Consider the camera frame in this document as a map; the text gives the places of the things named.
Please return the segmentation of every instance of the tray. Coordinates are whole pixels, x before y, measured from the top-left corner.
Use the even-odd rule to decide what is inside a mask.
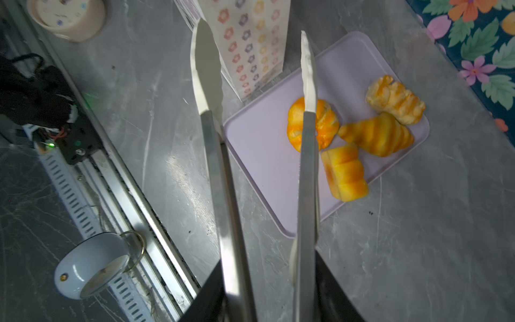
[[[364,120],[377,114],[365,102],[369,85],[393,70],[372,41],[361,32],[351,32],[316,58],[318,97],[329,102],[340,124]],[[300,153],[286,135],[288,110],[303,96],[300,69],[279,82],[224,124],[228,147],[252,187],[270,212],[281,232],[290,238],[297,234],[297,199]],[[408,126],[414,144],[387,158],[359,150],[365,180],[371,183],[391,168],[429,135],[429,122]],[[338,135],[328,148],[345,145]],[[319,160],[320,220],[344,203],[331,195],[322,161]]]

